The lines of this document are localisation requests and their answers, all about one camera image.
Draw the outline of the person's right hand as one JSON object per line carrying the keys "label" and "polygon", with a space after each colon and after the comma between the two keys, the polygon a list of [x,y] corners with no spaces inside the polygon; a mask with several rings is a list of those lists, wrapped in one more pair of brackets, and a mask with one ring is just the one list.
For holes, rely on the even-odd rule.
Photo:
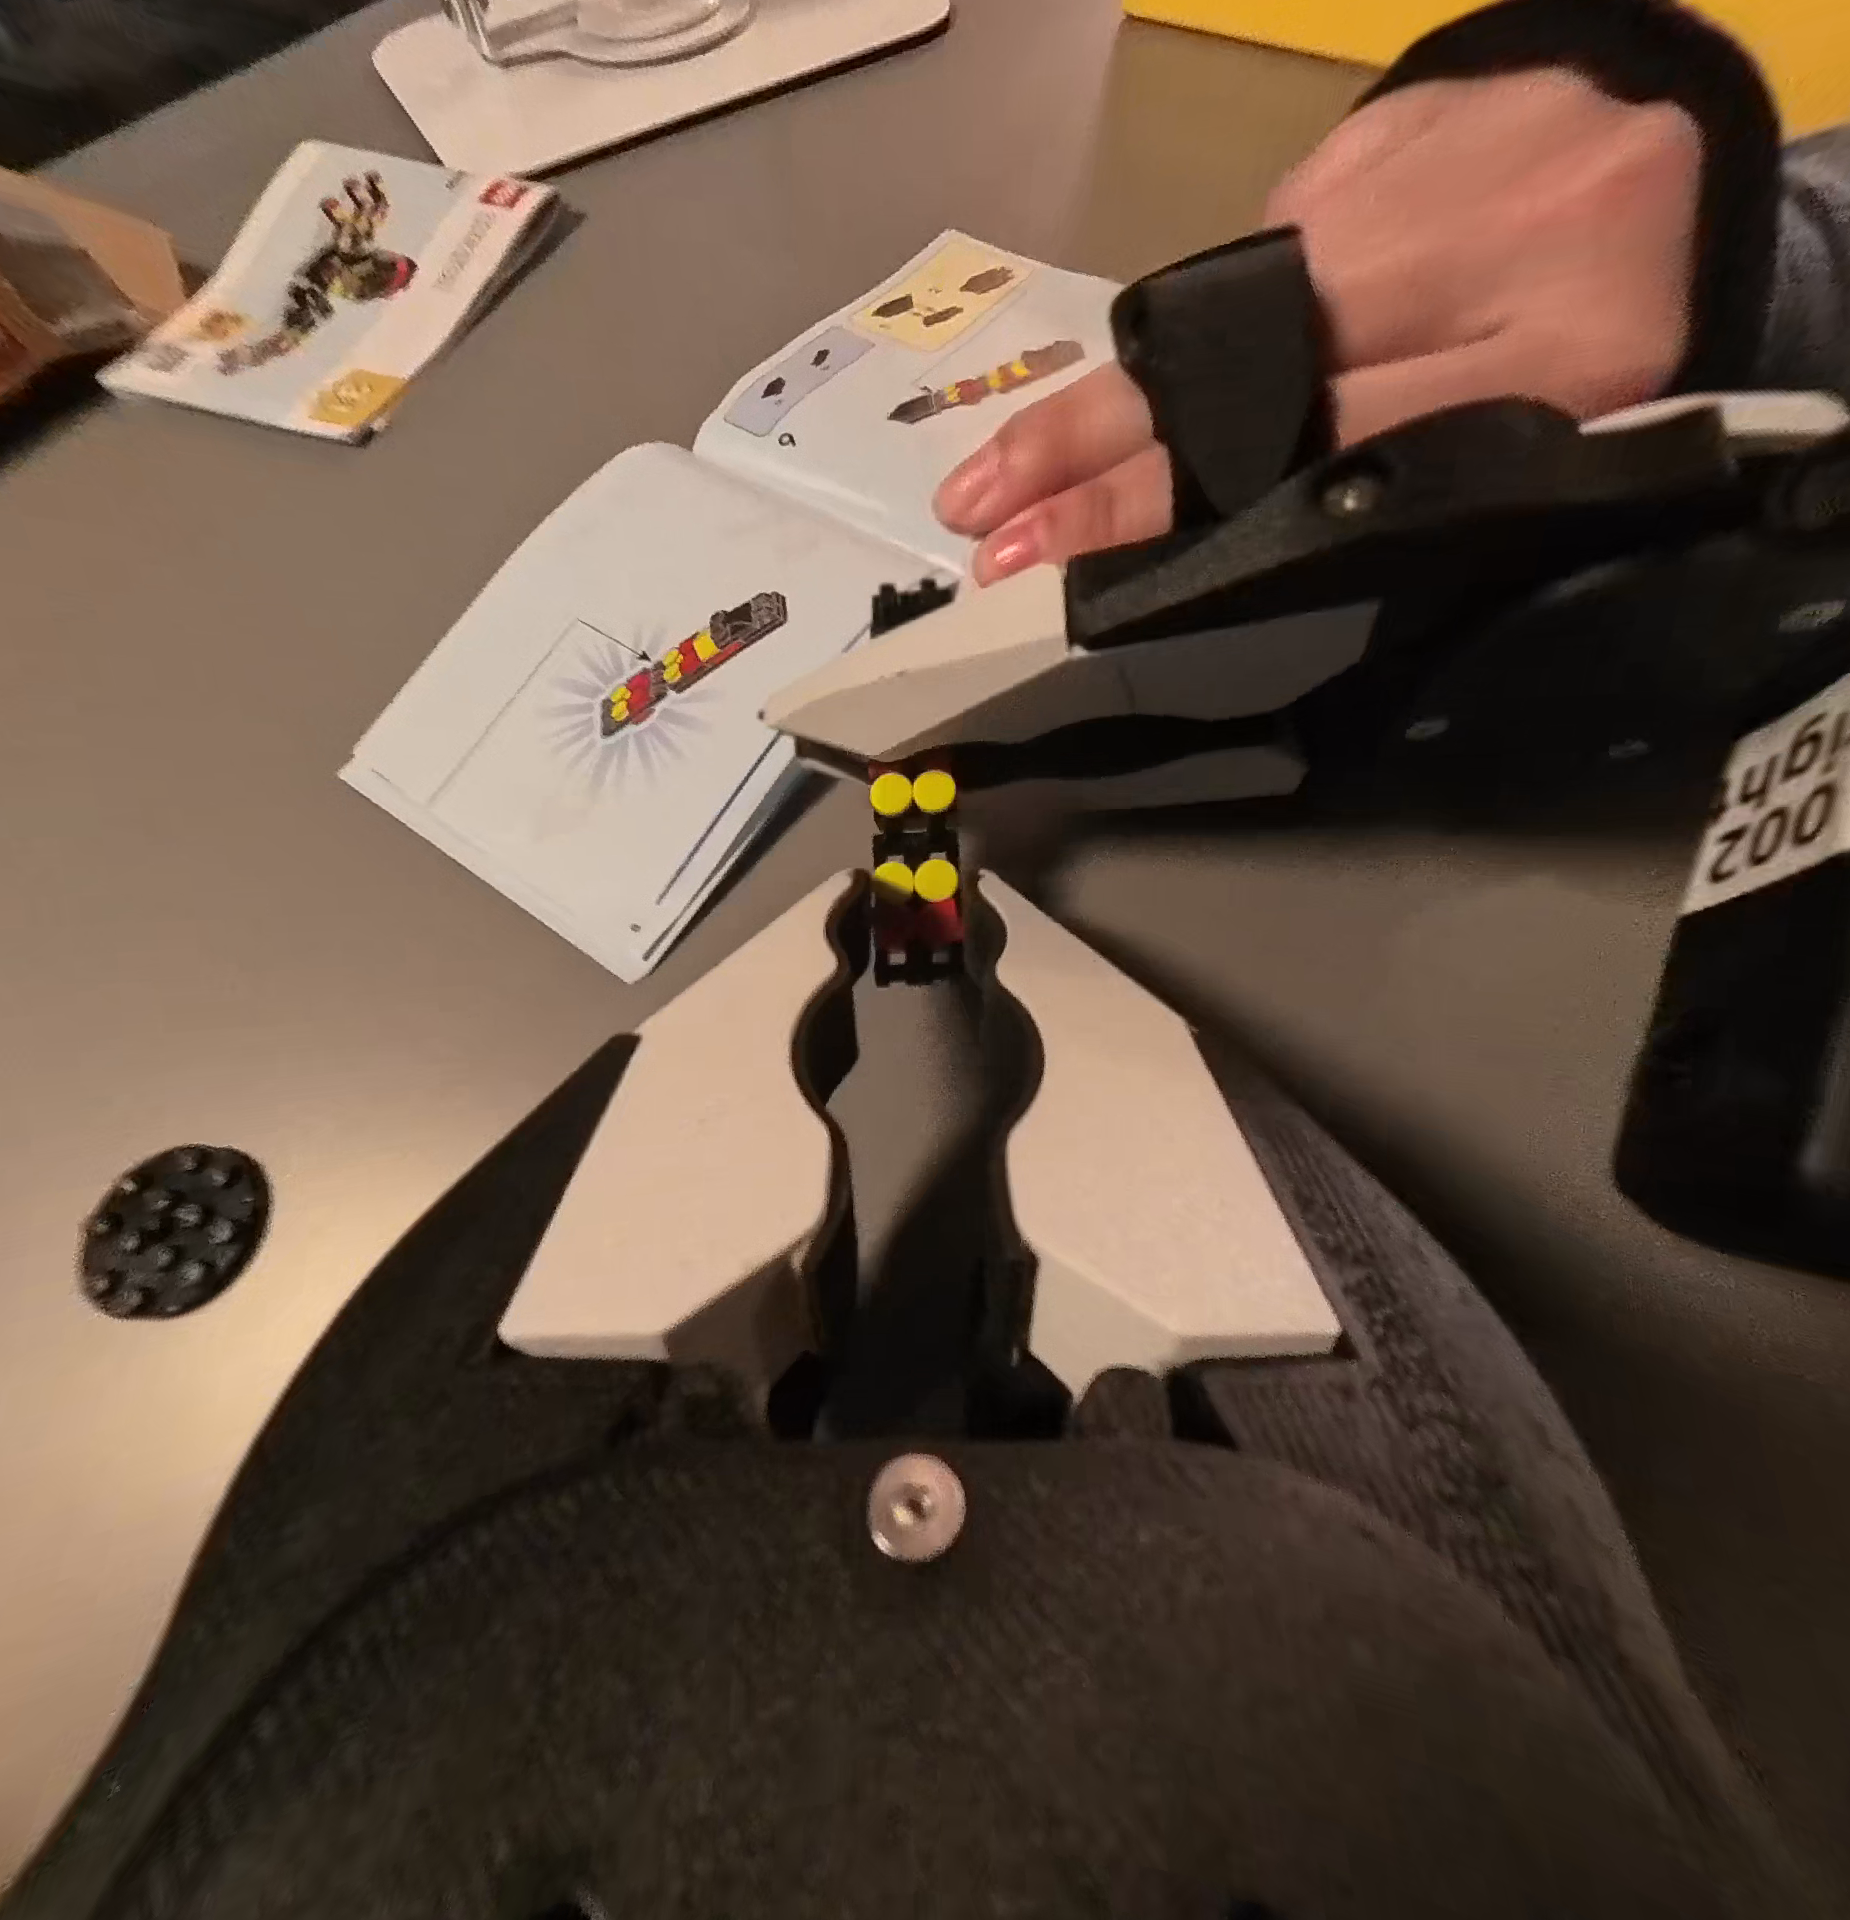
{"label": "person's right hand", "polygon": [[[1419,83],[1355,111],[1272,190],[1322,297],[1339,445],[1472,400],[1597,419],[1666,397],[1687,346],[1701,142],[1566,69]],[[1009,416],[939,490],[991,586],[1162,536],[1174,481],[1128,373]]]}

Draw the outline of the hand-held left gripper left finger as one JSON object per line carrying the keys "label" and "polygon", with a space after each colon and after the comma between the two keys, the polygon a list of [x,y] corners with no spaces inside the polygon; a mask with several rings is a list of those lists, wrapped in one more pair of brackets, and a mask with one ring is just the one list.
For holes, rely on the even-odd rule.
{"label": "hand-held left gripper left finger", "polygon": [[787,1375],[836,1339],[829,1097],[857,1055],[845,869],[648,1018],[499,1319],[523,1356]]}

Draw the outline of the brown cardboard box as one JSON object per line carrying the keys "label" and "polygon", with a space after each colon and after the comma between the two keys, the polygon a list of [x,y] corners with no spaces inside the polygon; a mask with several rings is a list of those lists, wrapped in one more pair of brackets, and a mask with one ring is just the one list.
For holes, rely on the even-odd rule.
{"label": "brown cardboard box", "polygon": [[0,412],[136,346],[186,299],[165,230],[0,166]]}

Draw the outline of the long red yellow lego assembly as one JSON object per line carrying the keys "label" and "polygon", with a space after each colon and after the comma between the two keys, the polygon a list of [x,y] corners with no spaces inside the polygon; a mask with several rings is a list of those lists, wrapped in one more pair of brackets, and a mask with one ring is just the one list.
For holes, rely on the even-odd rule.
{"label": "long red yellow lego assembly", "polygon": [[[869,600],[867,639],[889,636],[953,597],[956,589],[939,580],[920,580],[913,586],[880,584]],[[911,815],[945,819],[958,804],[961,790],[950,761],[928,755],[906,764],[880,764],[867,778],[867,796],[873,815],[880,824],[895,824]]]}

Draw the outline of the yellow plastic tray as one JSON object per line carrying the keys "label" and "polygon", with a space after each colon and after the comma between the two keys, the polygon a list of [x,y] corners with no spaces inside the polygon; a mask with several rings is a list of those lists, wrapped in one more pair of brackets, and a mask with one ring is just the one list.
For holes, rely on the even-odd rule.
{"label": "yellow plastic tray", "polygon": [[[1129,19],[1372,69],[1467,11],[1472,3],[1123,5]],[[1850,3],[1691,3],[1690,11],[1751,52],[1789,137],[1850,121]]]}

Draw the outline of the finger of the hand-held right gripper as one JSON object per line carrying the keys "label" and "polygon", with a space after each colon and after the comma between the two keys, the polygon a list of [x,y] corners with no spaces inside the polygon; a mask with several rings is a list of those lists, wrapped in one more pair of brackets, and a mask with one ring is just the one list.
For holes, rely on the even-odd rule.
{"label": "finger of the hand-held right gripper", "polygon": [[937,759],[985,804],[1198,807],[1275,799],[1305,780],[1301,746],[1277,713],[1104,716],[1015,742],[945,742]]}
{"label": "finger of the hand-held right gripper", "polygon": [[1062,685],[1068,661],[1064,570],[1035,567],[784,685],[762,721],[834,755],[1029,742],[1081,719],[1076,690]]}

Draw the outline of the wooden laptop stand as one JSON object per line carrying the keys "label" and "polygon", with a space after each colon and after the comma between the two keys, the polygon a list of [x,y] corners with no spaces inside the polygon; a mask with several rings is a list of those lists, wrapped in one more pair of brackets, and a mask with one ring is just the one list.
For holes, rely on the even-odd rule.
{"label": "wooden laptop stand", "polygon": [[443,3],[372,69],[437,159],[545,177],[941,35],[950,3]]}

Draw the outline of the open lego instruction booklet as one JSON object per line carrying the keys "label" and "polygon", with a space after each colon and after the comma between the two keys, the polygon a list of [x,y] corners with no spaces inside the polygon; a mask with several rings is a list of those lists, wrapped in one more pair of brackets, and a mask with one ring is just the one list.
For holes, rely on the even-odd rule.
{"label": "open lego instruction booklet", "polygon": [[586,481],[361,736],[341,781],[640,982],[798,780],[769,699],[880,589],[956,589],[933,496],[1113,356],[1117,284],[942,231],[755,368],[691,447]]}

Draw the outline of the closed lego instruction booklet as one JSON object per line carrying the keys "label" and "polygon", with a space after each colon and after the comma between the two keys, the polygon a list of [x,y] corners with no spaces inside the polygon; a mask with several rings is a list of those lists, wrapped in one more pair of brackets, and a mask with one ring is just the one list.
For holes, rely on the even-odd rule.
{"label": "closed lego instruction booklet", "polygon": [[301,142],[218,273],[96,381],[111,397],[361,445],[564,215],[562,196],[529,178]]}

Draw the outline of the short red yellow lego segment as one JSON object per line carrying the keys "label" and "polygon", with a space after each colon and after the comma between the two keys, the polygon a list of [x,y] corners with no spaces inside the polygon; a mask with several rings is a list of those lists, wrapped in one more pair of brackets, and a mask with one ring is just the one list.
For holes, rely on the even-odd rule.
{"label": "short red yellow lego segment", "polygon": [[869,968],[876,987],[962,973],[961,865],[933,852],[888,856],[869,873]]}

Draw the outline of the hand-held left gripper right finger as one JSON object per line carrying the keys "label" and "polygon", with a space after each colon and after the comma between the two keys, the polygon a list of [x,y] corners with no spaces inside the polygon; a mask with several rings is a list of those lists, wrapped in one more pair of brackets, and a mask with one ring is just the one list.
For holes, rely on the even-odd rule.
{"label": "hand-held left gripper right finger", "polygon": [[1323,1356],[1341,1323],[1192,1026],[999,877],[991,975],[1037,1061],[1005,1134],[1051,1375]]}

